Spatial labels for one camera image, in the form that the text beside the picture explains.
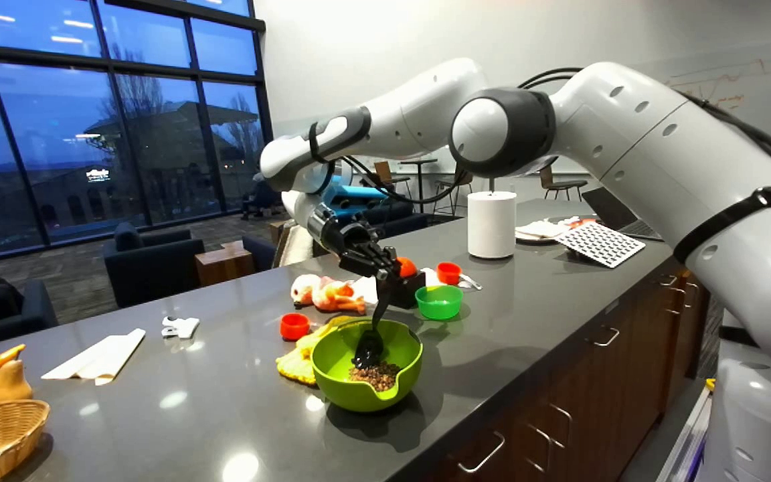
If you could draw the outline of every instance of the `green bowl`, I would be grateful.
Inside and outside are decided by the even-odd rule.
[[[375,391],[364,380],[351,380],[353,356],[361,332],[369,329],[367,319],[359,324],[345,324],[329,332],[313,345],[313,375],[329,404],[351,412],[380,412],[402,402],[418,383],[423,343],[415,332],[396,321],[380,321],[380,337],[386,345],[386,364],[396,364],[396,383],[386,391]]]
[[[452,321],[463,311],[463,289],[442,284],[415,292],[418,313],[428,321]]]

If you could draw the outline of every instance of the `white wall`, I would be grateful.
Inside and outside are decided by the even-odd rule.
[[[766,118],[771,129],[763,112],[771,110],[771,0],[254,0],[254,8],[268,24],[276,137],[452,56],[477,59],[490,86],[613,59],[723,96],[736,115]]]

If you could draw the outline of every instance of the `kitchen counter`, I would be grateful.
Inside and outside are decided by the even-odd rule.
[[[519,222],[538,217],[543,209],[519,206]],[[327,254],[24,337],[27,378],[51,404],[48,445],[24,477],[388,479],[669,260],[664,244],[648,244],[608,270],[570,260],[557,244],[519,244],[514,260],[482,262],[466,254],[466,220],[386,244],[418,265],[455,260],[482,284],[482,292],[466,289],[452,324],[428,324],[402,308],[386,313],[426,343],[420,380],[399,407],[343,412],[276,372],[276,356],[292,351],[278,337],[278,316],[294,308],[292,278],[353,278]],[[161,337],[169,305],[201,319],[190,343]],[[147,337],[115,383],[40,380],[104,335],[137,327]]]

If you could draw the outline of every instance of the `paper towel roll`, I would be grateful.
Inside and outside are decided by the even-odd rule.
[[[517,193],[482,190],[468,195],[468,254],[485,260],[514,257]]]

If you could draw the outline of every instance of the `table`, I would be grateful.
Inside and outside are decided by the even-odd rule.
[[[418,198],[423,201],[423,166],[436,163],[436,158],[404,158],[402,163],[415,163]]]
[[[241,246],[201,252],[195,254],[195,265],[201,287],[254,273],[252,252]]]
[[[517,212],[517,222],[551,212]],[[455,260],[485,289],[466,292],[452,324],[426,324],[412,311],[386,316],[426,343],[420,383],[383,415],[327,407],[316,388],[276,375],[278,316],[294,311],[300,273],[348,278],[335,257],[260,270],[174,295],[179,316],[198,316],[193,340],[163,340],[163,300],[110,311],[21,337],[24,372],[51,404],[51,445],[24,479],[388,479],[423,458],[455,426],[573,337],[624,292],[669,260],[648,244],[616,270],[570,262],[562,246],[517,246],[509,262],[466,252],[466,220],[388,238],[418,265]],[[110,386],[40,380],[43,372],[112,332],[147,337]]]

